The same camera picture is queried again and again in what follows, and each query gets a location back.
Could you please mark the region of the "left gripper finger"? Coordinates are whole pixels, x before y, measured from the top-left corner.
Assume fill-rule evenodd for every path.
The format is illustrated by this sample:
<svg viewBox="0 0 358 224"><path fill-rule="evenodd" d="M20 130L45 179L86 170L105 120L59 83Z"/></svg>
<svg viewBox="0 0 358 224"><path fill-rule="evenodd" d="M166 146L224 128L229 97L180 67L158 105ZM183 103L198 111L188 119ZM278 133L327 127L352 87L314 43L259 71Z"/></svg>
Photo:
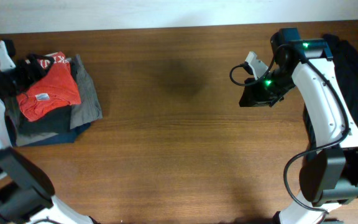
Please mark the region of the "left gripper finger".
<svg viewBox="0 0 358 224"><path fill-rule="evenodd" d="M28 54L27 59L29 61L27 68L29 69L29 76L31 78L45 77L55 63L53 57L37 54Z"/></svg>
<svg viewBox="0 0 358 224"><path fill-rule="evenodd" d="M42 67L17 67L17 92L27 91L31 85L42 79Z"/></svg>

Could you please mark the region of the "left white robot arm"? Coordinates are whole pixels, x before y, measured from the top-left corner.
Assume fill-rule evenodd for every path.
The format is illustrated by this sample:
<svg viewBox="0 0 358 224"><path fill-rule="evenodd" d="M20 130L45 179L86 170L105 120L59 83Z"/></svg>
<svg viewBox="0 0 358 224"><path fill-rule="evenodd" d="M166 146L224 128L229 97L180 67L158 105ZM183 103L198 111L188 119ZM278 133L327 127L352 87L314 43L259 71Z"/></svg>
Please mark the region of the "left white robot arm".
<svg viewBox="0 0 358 224"><path fill-rule="evenodd" d="M30 77L1 64L0 56L0 223L95 223L61 201L46 173L12 147L1 98L23 90Z"/></svg>

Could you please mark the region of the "orange t-shirt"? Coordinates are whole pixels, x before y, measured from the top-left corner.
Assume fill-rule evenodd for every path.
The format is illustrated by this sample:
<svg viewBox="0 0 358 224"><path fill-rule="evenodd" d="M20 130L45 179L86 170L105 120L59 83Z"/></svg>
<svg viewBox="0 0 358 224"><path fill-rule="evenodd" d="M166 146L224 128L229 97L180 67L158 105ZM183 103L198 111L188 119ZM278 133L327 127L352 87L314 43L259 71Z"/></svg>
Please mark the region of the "orange t-shirt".
<svg viewBox="0 0 358 224"><path fill-rule="evenodd" d="M48 56L54 59L54 63L47 75L25 93L16 96L21 113L30 122L57 108L81 104L79 89L65 54L55 52Z"/></svg>

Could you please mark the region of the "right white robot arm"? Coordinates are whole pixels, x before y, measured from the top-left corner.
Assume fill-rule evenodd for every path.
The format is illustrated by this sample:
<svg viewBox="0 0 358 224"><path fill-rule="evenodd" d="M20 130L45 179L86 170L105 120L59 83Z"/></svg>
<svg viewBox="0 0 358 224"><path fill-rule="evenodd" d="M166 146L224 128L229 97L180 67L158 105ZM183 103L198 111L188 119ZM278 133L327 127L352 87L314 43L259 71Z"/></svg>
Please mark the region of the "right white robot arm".
<svg viewBox="0 0 358 224"><path fill-rule="evenodd" d="M292 89L305 103L307 150L300 191L273 223L326 223L335 209L358 198L358 77L325 39L272 41L273 57L263 63L249 52L241 63L241 107L273 106Z"/></svg>

